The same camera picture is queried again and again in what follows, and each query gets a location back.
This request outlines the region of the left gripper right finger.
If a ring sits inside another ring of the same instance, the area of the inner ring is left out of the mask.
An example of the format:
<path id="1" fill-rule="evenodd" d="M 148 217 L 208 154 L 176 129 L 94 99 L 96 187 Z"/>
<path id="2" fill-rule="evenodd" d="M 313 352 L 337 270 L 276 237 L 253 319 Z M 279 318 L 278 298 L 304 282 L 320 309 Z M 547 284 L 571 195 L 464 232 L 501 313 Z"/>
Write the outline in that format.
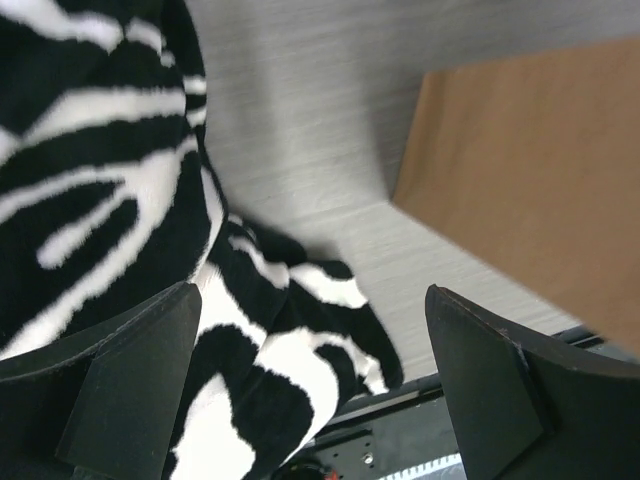
<path id="1" fill-rule="evenodd" d="M 426 322 L 470 479 L 636 479 L 639 367 L 432 285 Z"/>

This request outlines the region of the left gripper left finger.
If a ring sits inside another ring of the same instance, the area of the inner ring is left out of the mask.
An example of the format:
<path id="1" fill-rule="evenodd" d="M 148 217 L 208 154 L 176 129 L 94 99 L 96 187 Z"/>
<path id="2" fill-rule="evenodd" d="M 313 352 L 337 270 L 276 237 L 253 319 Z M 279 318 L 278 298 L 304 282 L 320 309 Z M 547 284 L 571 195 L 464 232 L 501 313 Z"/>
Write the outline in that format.
<path id="1" fill-rule="evenodd" d="M 200 311 L 197 287 L 179 283 L 3 360 L 2 478 L 160 478 Z"/>

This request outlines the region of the brown paper bag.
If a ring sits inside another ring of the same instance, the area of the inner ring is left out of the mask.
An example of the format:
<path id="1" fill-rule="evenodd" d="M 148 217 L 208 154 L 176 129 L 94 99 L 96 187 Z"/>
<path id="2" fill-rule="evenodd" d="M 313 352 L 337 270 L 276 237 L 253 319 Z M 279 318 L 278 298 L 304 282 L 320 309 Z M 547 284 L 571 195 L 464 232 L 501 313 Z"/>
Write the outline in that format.
<path id="1" fill-rule="evenodd" d="M 638 38 L 428 73 L 393 201 L 637 352 Z"/>

